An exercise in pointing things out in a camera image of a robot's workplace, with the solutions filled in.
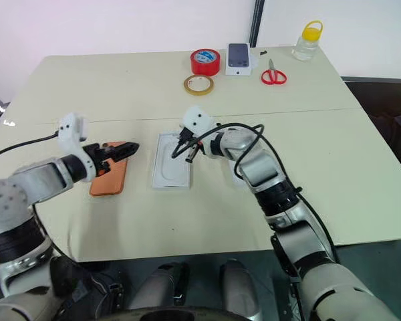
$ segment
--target tape roll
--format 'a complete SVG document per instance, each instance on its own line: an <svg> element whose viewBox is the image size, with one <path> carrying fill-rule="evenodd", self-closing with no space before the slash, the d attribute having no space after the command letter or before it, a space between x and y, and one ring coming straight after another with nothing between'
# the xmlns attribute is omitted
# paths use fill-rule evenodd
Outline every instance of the tape roll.
<svg viewBox="0 0 401 321"><path fill-rule="evenodd" d="M213 76L220 70L220 54L212 49L199 49L190 55L192 73Z"/></svg>
<svg viewBox="0 0 401 321"><path fill-rule="evenodd" d="M195 96L206 95L214 88L214 81L208 76L192 75L184 81L184 88Z"/></svg>

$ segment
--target plastic bottle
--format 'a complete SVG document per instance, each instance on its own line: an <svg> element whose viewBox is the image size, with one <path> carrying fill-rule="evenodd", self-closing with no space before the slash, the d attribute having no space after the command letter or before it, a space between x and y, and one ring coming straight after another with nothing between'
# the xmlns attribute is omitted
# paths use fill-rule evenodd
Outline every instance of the plastic bottle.
<svg viewBox="0 0 401 321"><path fill-rule="evenodd" d="M321 25L321 29L310 27L315 23ZM306 25L303 33L301 34L301 37L297 41L297 45L295 45L293 49L293 56L295 57L295 59L301 60L303 62L312 59L318 49L322 28L322 22L320 22L319 20L311 21Z"/></svg>

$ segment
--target scissors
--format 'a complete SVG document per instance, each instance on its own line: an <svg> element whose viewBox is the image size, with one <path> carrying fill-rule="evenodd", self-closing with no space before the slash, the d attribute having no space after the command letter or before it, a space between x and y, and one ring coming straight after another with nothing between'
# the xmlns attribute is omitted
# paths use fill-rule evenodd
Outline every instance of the scissors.
<svg viewBox="0 0 401 321"><path fill-rule="evenodd" d="M287 76L280 70L276 70L272 59L269 59L269 69L261 74L261 81L267 85L282 85L287 82Z"/></svg>

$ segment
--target orange phone case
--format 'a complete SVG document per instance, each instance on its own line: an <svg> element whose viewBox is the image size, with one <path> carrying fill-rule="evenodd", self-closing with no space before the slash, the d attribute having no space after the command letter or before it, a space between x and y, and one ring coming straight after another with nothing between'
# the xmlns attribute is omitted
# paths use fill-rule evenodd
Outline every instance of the orange phone case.
<svg viewBox="0 0 401 321"><path fill-rule="evenodd" d="M108 142L107 144L110 146L119 146L124 143L125 142ZM128 159L121 160L117 163L112 159L108 159L107 161L110 164L110 172L96 177L92 181L89 191L89 194L92 196L115 195L123 191Z"/></svg>

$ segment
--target smartphone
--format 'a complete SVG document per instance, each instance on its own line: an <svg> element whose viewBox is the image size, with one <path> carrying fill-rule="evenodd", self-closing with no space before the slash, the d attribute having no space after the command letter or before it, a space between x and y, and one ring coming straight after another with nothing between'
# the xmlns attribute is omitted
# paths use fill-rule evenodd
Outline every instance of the smartphone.
<svg viewBox="0 0 401 321"><path fill-rule="evenodd" d="M251 54L249 43L228 43L226 56L226 75L251 75Z"/></svg>
<svg viewBox="0 0 401 321"><path fill-rule="evenodd" d="M107 142L109 146L119 146L125 142ZM121 160L115 163L112 159L107 160L110 164L110 172L96 177L91 184L89 194L92 196L104 196L120 194L123 191L126 167L128 159Z"/></svg>

